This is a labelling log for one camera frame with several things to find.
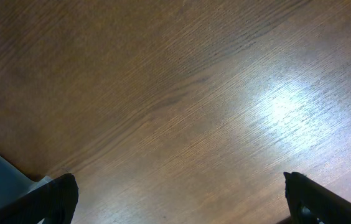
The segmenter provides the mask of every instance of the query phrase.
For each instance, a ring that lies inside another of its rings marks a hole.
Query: wooden table
[[[351,201],[351,1],[0,1],[0,155],[75,223],[276,223]]]

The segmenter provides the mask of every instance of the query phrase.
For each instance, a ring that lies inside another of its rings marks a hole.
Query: black object
[[[65,174],[0,209],[0,223],[70,224],[78,200],[72,174]]]
[[[298,172],[284,172],[294,224],[351,223],[351,203]]]

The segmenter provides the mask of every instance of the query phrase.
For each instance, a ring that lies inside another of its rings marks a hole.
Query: wood grain
[[[283,171],[351,200],[351,1],[0,1],[0,154],[74,173],[74,223],[276,223]]]

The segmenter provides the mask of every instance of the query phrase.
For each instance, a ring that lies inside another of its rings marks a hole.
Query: table surface
[[[74,223],[276,223],[351,201],[351,1],[0,1],[0,155]]]

